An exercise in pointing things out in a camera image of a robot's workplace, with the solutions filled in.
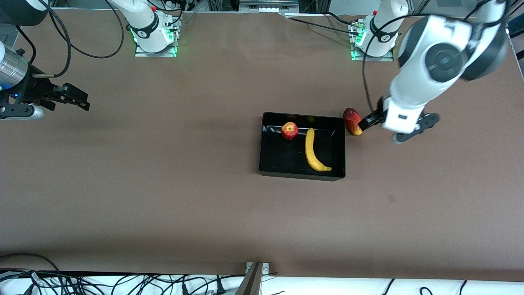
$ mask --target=apple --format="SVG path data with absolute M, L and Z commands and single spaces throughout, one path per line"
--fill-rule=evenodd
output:
M 298 134 L 298 127 L 293 122 L 287 122 L 282 126 L 280 129 L 280 134 L 282 134 L 282 137 L 287 140 L 292 140 L 297 136 Z
M 346 121 L 346 126 L 352 135 L 362 134 L 362 129 L 358 125 L 362 118 L 355 109 L 347 108 L 344 111 L 344 121 Z

